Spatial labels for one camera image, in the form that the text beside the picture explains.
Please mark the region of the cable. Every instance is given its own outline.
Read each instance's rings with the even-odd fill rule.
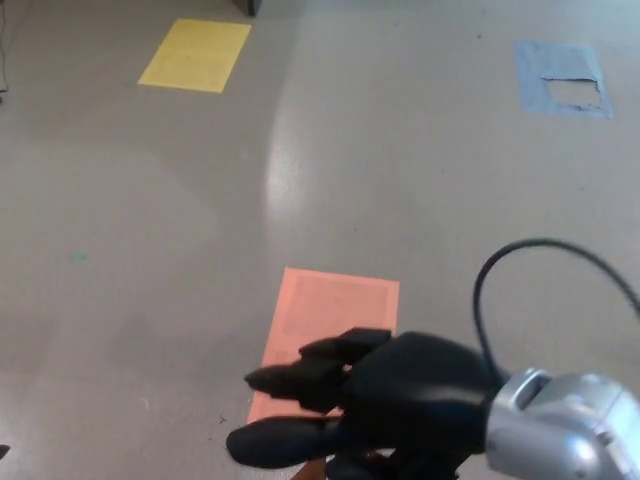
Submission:
[[[562,250],[564,252],[572,253],[578,257],[581,257],[585,260],[588,260],[593,265],[598,267],[602,272],[606,273],[607,276],[622,290],[622,293],[627,298],[631,306],[636,312],[636,315],[640,319],[640,298],[638,298],[638,294],[633,290],[633,288],[629,285],[629,283],[618,273],[618,271],[609,265],[602,258],[597,256],[594,253],[589,252],[588,250],[574,245],[572,243],[564,242],[562,240],[557,240],[554,238],[530,238],[527,240],[520,240],[517,242],[510,243],[496,253],[491,255],[489,259],[485,262],[485,264],[480,269],[480,273],[476,277],[476,282],[473,287],[473,321],[475,323],[476,332],[478,334],[478,340],[480,340],[480,345],[482,347],[482,354],[484,356],[484,360],[487,365],[487,369],[489,370],[489,374],[493,377],[493,380],[496,383],[496,386],[501,388],[504,385],[503,375],[500,373],[500,369],[495,361],[495,357],[493,355],[493,351],[491,349],[491,345],[489,343],[489,337],[487,335],[487,331],[484,325],[484,319],[482,316],[481,309],[481,295],[482,295],[482,287],[484,286],[484,282],[487,278],[487,275],[491,271],[491,269],[498,263],[501,259],[509,255],[510,253],[515,252],[516,250],[522,250],[525,248],[534,248],[534,247],[547,247],[547,248],[555,248]]]
[[[5,7],[6,0],[0,0],[0,69],[2,69],[2,88],[0,93],[9,91],[9,80],[7,79],[7,52],[4,49],[4,33],[7,30],[7,9]]]

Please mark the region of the yellow paper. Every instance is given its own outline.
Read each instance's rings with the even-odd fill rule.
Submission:
[[[221,93],[251,25],[178,19],[138,81]]]

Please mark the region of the gray floor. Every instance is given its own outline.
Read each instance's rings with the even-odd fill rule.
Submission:
[[[255,476],[223,441],[285,265],[399,280],[401,330],[470,344],[510,240],[640,287],[637,2],[265,0],[224,94],[136,85],[176,17],[228,3],[7,0],[2,479]],[[593,46],[615,119],[523,113],[519,39]],[[640,328],[588,266],[522,254],[486,293],[505,366],[640,392]]]

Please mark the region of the blue paper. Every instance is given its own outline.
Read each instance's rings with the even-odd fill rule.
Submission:
[[[520,104],[524,111],[613,118],[595,52],[587,47],[554,43],[516,42],[516,67],[520,82]],[[549,80],[595,82],[600,105],[572,105],[553,98]]]

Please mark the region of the orange paper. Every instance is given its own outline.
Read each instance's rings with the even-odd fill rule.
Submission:
[[[325,480],[327,478],[325,475],[326,466],[326,458],[307,462],[293,477],[291,477],[291,480]]]
[[[394,330],[398,282],[287,268],[262,366],[290,363],[298,349],[353,327]],[[249,422],[273,415],[314,415],[297,402],[255,393]]]

